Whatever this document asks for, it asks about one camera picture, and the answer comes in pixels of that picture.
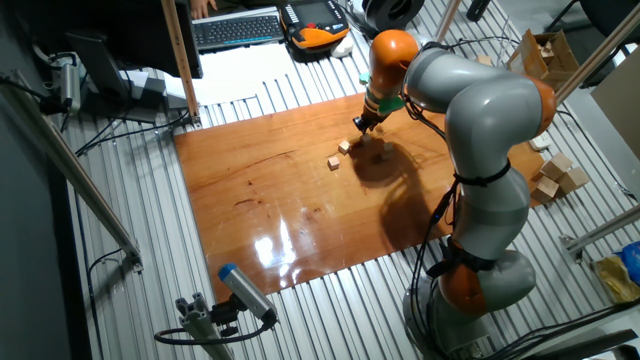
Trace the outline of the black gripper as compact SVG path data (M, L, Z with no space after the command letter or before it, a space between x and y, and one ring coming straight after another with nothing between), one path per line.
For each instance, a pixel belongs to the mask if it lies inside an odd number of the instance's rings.
M363 112L360 116L353 118L356 128L361 131L362 135L373 136L374 128L384 122L387 115L379 115L377 113Z

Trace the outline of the person hand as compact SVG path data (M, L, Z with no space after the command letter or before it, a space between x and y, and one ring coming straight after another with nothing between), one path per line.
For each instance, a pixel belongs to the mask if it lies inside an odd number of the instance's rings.
M209 9L218 10L215 0L190 0L191 17L193 19L204 19L209 16Z

